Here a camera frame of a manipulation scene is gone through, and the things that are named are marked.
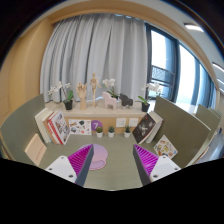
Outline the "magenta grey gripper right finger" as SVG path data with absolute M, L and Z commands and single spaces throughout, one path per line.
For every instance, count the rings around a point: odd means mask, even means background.
M 133 156 L 143 186 L 180 170 L 167 156 L 157 156 L 136 144 L 133 145 Z

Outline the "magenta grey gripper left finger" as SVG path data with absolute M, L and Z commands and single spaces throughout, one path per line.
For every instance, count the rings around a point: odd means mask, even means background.
M 68 157 L 59 156 L 46 168 L 46 171 L 75 183 L 78 186 L 83 186 L 93 155 L 93 145 L 86 145 Z

